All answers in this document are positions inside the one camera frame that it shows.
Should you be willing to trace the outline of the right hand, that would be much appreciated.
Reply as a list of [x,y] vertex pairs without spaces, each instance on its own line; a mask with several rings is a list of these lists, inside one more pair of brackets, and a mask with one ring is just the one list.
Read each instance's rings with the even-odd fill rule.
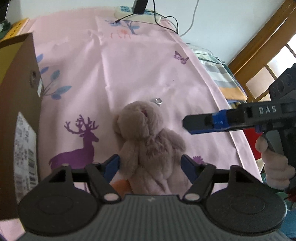
[[257,139],[255,148],[261,153],[264,162],[267,185],[279,190],[288,188],[295,169],[288,165],[287,157],[271,151],[263,137]]

